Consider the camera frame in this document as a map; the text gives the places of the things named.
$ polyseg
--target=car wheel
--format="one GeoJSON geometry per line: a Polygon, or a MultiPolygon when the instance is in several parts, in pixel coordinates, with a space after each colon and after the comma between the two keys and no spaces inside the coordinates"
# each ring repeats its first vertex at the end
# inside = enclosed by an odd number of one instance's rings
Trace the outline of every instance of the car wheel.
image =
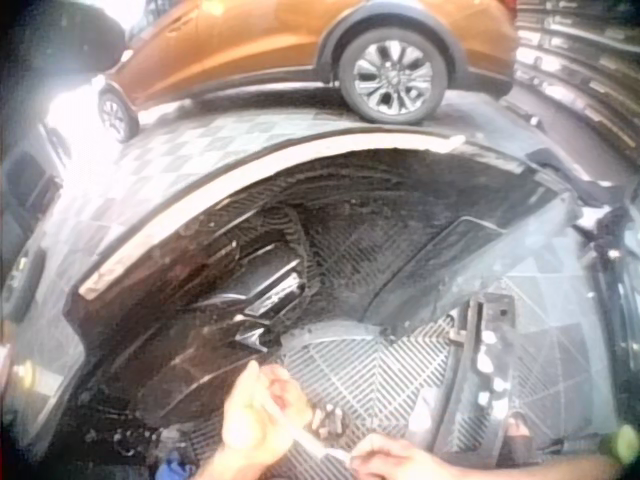
{"type": "Polygon", "coordinates": [[[102,125],[120,142],[125,143],[140,131],[138,116],[115,93],[104,93],[100,96],[98,113],[102,125]]]}
{"type": "Polygon", "coordinates": [[[4,318],[20,323],[38,289],[46,254],[40,247],[25,248],[7,276],[2,289],[4,318]]]}
{"type": "Polygon", "coordinates": [[[447,89],[445,62],[417,33],[379,28],[356,38],[338,66],[340,90],[366,120],[414,124],[432,114],[447,89]]]}

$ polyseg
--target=chrome trim strip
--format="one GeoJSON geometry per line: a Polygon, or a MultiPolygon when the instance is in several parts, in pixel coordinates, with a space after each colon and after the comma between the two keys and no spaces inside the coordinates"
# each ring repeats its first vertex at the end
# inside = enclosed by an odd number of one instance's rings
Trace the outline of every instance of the chrome trim strip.
{"type": "Polygon", "coordinates": [[[166,239],[185,222],[222,202],[229,195],[287,168],[322,157],[362,150],[397,148],[449,153],[465,141],[466,138],[462,135],[440,138],[423,133],[369,132],[337,135],[285,147],[223,174],[160,213],[80,286],[80,295],[93,300],[145,252],[166,239]]]}

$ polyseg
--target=wheel arch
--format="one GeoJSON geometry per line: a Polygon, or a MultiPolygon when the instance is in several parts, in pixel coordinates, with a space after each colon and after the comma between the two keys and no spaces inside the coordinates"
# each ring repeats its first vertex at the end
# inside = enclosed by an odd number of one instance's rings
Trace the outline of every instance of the wheel arch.
{"type": "Polygon", "coordinates": [[[122,91],[122,89],[120,87],[118,87],[118,85],[116,85],[113,82],[106,82],[102,86],[102,88],[100,88],[100,90],[98,90],[98,99],[101,99],[107,93],[111,93],[113,95],[116,95],[120,100],[122,100],[122,102],[125,104],[125,106],[129,109],[129,113],[131,113],[132,115],[136,114],[136,110],[135,110],[135,108],[133,108],[133,105],[129,101],[129,98],[127,98],[125,93],[122,91]]]}
{"type": "Polygon", "coordinates": [[[449,86],[466,81],[466,54],[453,33],[417,1],[373,0],[339,19],[325,34],[316,58],[320,80],[331,83],[347,45],[374,28],[401,27],[423,36],[438,49],[447,65],[449,86]]]}

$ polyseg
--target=car door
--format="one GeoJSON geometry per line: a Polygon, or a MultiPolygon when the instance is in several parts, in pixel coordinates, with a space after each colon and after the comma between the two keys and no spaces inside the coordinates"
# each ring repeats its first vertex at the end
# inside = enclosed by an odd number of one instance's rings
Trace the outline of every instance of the car door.
{"type": "Polygon", "coordinates": [[[137,108],[179,98],[200,71],[197,16],[200,0],[147,0],[130,33],[130,52],[113,78],[137,108]]]}
{"type": "Polygon", "coordinates": [[[320,38],[361,0],[202,0],[202,82],[313,65],[320,38]]]}

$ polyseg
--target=alloy rim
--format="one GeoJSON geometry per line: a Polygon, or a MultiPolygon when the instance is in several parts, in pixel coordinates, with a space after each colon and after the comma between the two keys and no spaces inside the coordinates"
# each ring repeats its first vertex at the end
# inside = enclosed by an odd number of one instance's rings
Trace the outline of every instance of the alloy rim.
{"type": "Polygon", "coordinates": [[[431,62],[419,49],[398,40],[370,45],[353,73],[358,95],[387,115],[414,112],[431,95],[431,62]]]}
{"type": "Polygon", "coordinates": [[[111,130],[118,138],[122,138],[125,131],[124,112],[118,104],[106,100],[102,104],[102,121],[107,129],[111,130]]]}

